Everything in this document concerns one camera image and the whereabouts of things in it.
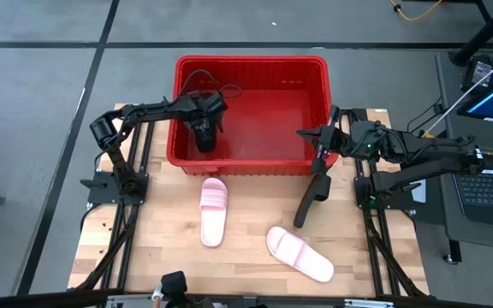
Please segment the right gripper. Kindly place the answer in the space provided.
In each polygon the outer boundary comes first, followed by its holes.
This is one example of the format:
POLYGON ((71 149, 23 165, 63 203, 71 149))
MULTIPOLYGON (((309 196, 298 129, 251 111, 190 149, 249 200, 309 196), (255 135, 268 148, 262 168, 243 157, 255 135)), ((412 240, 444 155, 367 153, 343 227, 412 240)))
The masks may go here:
POLYGON ((309 141, 317 152, 312 161, 312 172, 314 174, 321 175, 327 172, 325 157, 328 153, 335 152, 345 156, 346 145, 351 136, 342 129, 343 116, 346 116, 348 124, 352 125, 354 113, 351 110, 341 110, 333 105, 330 108, 329 120, 326 125, 296 131, 301 137, 311 137, 309 141))

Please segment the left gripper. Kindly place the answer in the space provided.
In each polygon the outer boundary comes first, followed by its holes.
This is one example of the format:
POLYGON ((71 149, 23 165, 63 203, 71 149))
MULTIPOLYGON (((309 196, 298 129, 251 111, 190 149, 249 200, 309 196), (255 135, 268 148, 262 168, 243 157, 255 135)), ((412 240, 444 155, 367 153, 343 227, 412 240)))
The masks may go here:
POLYGON ((201 93, 191 92, 180 96, 181 102, 185 102, 184 115, 181 116, 183 121, 188 121, 188 127, 193 130, 199 130, 199 121, 212 121, 223 132, 223 113, 228 109, 222 93, 201 93))

